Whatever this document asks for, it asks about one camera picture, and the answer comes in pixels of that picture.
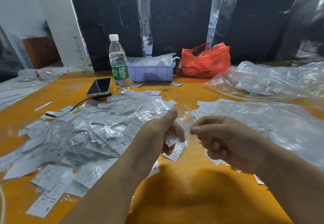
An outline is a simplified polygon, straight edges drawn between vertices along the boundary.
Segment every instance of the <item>right forearm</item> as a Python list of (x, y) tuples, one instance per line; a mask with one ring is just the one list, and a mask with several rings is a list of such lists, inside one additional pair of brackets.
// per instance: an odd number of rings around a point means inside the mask
[(324, 222), (324, 174), (288, 150), (274, 146), (257, 176), (295, 224)]

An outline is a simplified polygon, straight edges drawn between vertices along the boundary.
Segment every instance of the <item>person's right hand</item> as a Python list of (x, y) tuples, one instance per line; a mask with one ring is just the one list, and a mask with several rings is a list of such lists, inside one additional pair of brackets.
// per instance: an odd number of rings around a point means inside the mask
[(276, 146), (252, 128), (227, 116), (205, 116), (191, 127), (211, 159), (222, 159), (246, 173), (256, 174), (269, 150)]

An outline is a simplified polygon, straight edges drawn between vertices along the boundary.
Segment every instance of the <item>plastic bin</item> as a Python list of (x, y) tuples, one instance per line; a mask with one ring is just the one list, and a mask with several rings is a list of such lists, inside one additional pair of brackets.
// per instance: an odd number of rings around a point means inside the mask
[(129, 77), (136, 82), (172, 82), (173, 68), (176, 62), (170, 66), (128, 66)]

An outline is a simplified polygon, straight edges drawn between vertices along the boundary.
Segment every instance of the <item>white cable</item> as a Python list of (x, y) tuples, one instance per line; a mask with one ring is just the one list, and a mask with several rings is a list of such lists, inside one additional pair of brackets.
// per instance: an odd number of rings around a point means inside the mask
[(0, 218), (0, 224), (4, 224), (5, 223), (5, 213), (6, 213), (6, 198), (5, 198), (5, 194), (3, 192), (1, 184), (0, 184), (0, 195), (1, 195), (1, 218)]

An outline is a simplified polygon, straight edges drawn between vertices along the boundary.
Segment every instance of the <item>white panel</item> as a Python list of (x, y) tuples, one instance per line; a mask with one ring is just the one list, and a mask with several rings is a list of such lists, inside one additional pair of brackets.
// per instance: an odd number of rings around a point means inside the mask
[(39, 0), (64, 66), (89, 66), (72, 0)]

